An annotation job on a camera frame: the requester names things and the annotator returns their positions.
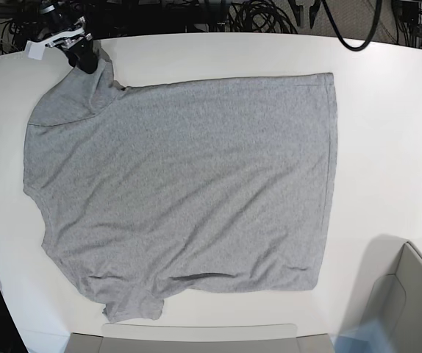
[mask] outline table surface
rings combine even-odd
[[[337,91],[337,175],[316,288],[186,290],[165,301],[160,320],[127,323],[295,324],[298,335],[354,328],[374,282],[393,272],[405,240],[422,246],[422,51],[372,43],[355,53],[335,38],[261,34],[119,38],[102,46],[122,85],[333,72]],[[107,322],[103,305],[81,296],[41,249],[43,219],[23,193],[26,123],[69,70],[56,49],[43,61],[21,53],[0,57],[0,286],[22,338],[36,352],[61,352],[69,332],[101,335]]]

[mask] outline gray t-shirt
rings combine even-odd
[[[111,322],[186,288],[310,290],[337,157],[331,74],[113,86],[73,69],[38,103],[24,191],[43,248]]]

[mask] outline t-shirt sleeve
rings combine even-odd
[[[74,68],[46,93],[33,110],[28,125],[56,126],[91,118],[120,92],[113,85],[111,61],[100,58],[93,74]]]

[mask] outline gray fabric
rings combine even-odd
[[[163,299],[310,290],[337,156],[331,74],[112,86],[72,70],[26,131],[24,190],[43,248],[111,322]]]

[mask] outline white table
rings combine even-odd
[[[355,327],[373,283],[392,272],[405,239],[422,249],[422,51],[372,43],[354,53],[334,38],[189,34],[105,40],[122,85],[231,76],[333,72],[339,149],[320,279],[310,292],[212,294],[186,290],[158,321],[130,324],[296,324],[298,335]],[[26,123],[40,97],[70,70],[0,57],[0,285],[26,345],[61,352],[70,332],[101,335],[102,305],[77,293],[41,249],[44,223],[22,191]]]

